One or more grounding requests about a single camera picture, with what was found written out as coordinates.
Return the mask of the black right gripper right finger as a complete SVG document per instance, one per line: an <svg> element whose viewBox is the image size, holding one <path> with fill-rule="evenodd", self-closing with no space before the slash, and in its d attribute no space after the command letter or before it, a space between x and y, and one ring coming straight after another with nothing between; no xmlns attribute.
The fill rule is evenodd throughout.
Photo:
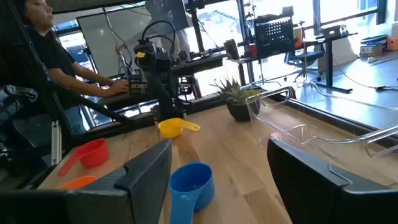
<svg viewBox="0 0 398 224"><path fill-rule="evenodd" d="M267 160L292 223L397 223L396 189L277 139Z"/></svg>

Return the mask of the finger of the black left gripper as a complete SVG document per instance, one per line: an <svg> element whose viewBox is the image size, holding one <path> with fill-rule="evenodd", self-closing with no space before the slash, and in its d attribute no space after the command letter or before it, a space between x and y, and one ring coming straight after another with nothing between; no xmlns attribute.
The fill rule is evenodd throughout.
<svg viewBox="0 0 398 224"><path fill-rule="evenodd" d="M164 118L182 118L185 112L185 104L178 97L178 79L171 73L165 74L164 81L163 116Z"/></svg>
<svg viewBox="0 0 398 224"><path fill-rule="evenodd" d="M163 87L159 76L154 73L148 73L149 91L158 99L160 106L160 119L169 118L170 98L167 90Z"/></svg>

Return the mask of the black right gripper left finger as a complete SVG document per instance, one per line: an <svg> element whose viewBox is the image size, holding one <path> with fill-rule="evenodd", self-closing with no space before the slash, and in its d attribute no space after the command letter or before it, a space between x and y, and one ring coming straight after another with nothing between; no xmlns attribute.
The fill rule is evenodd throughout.
<svg viewBox="0 0 398 224"><path fill-rule="evenodd" d="M169 184L172 142L163 140L67 195L70 223L157 223Z"/></svg>

